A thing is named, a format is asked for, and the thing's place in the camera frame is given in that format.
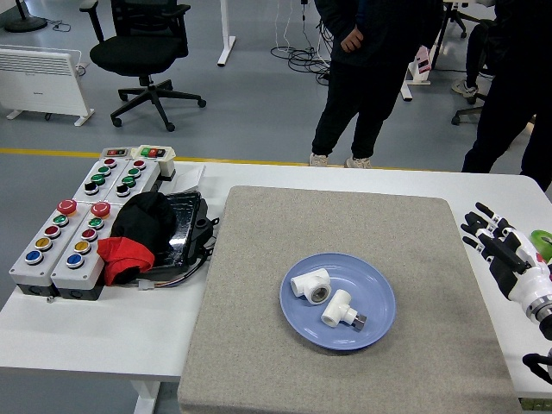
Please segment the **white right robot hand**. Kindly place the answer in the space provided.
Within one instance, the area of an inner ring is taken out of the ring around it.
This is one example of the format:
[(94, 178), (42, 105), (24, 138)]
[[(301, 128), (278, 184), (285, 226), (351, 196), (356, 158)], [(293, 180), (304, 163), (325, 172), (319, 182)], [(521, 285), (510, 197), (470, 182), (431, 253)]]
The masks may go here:
[(482, 203), (465, 215), (461, 229), (462, 240), (486, 261), (508, 300), (536, 320), (551, 311), (551, 272), (527, 236)]

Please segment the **person's hand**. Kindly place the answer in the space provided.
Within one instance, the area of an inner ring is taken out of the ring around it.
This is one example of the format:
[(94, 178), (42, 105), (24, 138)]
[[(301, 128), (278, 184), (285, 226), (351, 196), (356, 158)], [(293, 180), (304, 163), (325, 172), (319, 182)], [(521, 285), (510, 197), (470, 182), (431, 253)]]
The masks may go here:
[(363, 33), (357, 27), (354, 27), (341, 41), (341, 48), (345, 53), (352, 53), (361, 48), (363, 40)]

